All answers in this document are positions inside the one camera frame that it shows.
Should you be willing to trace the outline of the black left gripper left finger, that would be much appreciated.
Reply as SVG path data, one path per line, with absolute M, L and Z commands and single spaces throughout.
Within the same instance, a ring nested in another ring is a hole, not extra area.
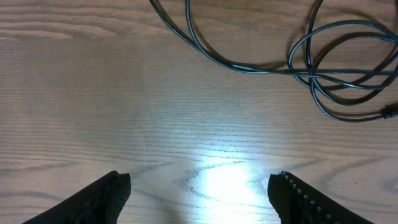
M 131 176 L 111 171 L 24 224 L 115 224 L 131 194 Z

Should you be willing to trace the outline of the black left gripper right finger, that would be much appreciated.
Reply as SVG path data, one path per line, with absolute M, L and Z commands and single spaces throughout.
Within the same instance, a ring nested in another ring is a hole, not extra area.
M 267 194 L 282 224 L 372 224 L 290 172 L 270 175 Z

